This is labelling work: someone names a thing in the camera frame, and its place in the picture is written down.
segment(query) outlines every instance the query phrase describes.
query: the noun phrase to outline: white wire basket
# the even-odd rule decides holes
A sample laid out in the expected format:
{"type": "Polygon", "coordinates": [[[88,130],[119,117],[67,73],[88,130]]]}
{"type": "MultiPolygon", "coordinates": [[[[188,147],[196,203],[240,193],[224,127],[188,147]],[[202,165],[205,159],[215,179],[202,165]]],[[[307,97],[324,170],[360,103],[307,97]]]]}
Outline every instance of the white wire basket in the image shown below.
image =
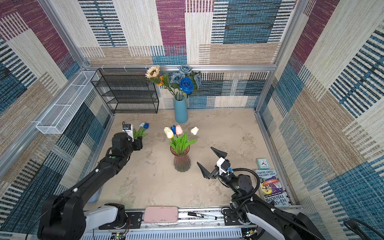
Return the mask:
{"type": "Polygon", "coordinates": [[[36,128],[43,134],[62,134],[93,88],[94,71],[83,71],[43,116],[36,128]]]}

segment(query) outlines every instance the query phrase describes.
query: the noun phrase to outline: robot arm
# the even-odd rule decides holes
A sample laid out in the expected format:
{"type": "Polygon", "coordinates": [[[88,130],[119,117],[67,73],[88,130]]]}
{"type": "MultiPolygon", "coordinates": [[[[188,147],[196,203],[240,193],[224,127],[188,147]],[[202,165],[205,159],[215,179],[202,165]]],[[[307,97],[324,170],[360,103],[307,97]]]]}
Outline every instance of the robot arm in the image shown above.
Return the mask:
{"type": "Polygon", "coordinates": [[[117,208],[114,206],[104,206],[86,215],[83,207],[104,183],[127,164],[132,151],[142,148],[140,141],[133,142],[131,125],[126,125],[125,132],[113,136],[112,147],[92,172],[59,196],[51,195],[44,201],[41,211],[47,213],[40,220],[39,239],[80,239],[85,231],[115,220],[117,208]]]}
{"type": "Polygon", "coordinates": [[[209,172],[200,163],[197,165],[205,178],[219,178],[222,183],[232,189],[234,194],[230,204],[231,208],[237,212],[239,220],[259,225],[278,240],[324,240],[306,215],[284,212],[259,198],[255,192],[260,185],[260,180],[254,171],[245,168],[231,169],[229,161],[225,159],[227,153],[213,147],[211,149],[219,157],[215,169],[209,172]],[[256,187],[252,187],[250,176],[242,174],[236,176],[233,173],[235,171],[252,173],[257,180],[256,187]]]}

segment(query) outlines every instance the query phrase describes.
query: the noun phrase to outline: table surface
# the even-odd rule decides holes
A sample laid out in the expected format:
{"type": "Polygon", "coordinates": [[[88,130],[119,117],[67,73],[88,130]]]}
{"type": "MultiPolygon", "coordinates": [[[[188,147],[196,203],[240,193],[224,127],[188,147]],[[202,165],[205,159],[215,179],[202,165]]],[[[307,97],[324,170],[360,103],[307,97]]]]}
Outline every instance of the table surface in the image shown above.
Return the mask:
{"type": "Polygon", "coordinates": [[[143,139],[143,149],[134,151],[127,165],[119,174],[108,180],[99,200],[87,204],[85,210],[96,209],[105,203],[124,204],[126,209],[144,209],[147,206],[211,207],[229,205],[233,192],[218,179],[203,178],[196,162],[212,171],[218,157],[210,147],[227,152],[231,168],[257,169],[257,158],[268,158],[274,169],[262,133],[252,109],[189,110],[189,119],[180,124],[190,134],[193,127],[199,132],[191,139],[189,157],[191,167],[178,172],[173,166],[173,155],[164,134],[164,127],[177,125],[173,110],[159,110],[157,114],[116,114],[99,160],[112,146],[112,137],[121,132],[121,123],[131,123],[138,129],[141,122],[148,122],[148,135],[143,139]]]}

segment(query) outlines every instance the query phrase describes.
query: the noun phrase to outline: marker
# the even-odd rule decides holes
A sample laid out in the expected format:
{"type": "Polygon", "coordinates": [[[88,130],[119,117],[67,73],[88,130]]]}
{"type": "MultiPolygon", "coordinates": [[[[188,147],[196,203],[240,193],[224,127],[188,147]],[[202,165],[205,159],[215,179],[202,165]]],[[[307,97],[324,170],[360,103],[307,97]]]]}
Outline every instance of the marker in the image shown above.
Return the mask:
{"type": "Polygon", "coordinates": [[[195,212],[188,212],[188,216],[201,217],[201,218],[212,219],[212,220],[217,219],[215,216],[206,215],[206,214],[198,214],[195,212]]]}

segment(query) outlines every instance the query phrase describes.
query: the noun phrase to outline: clock face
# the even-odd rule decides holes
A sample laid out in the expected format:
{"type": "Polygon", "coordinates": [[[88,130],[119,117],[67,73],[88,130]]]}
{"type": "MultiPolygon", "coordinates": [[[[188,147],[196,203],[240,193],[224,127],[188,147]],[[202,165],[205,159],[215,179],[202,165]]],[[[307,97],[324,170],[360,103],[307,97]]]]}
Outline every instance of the clock face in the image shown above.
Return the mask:
{"type": "Polygon", "coordinates": [[[259,158],[257,159],[257,165],[260,169],[269,169],[270,165],[268,163],[268,160],[266,158],[259,158]]]}

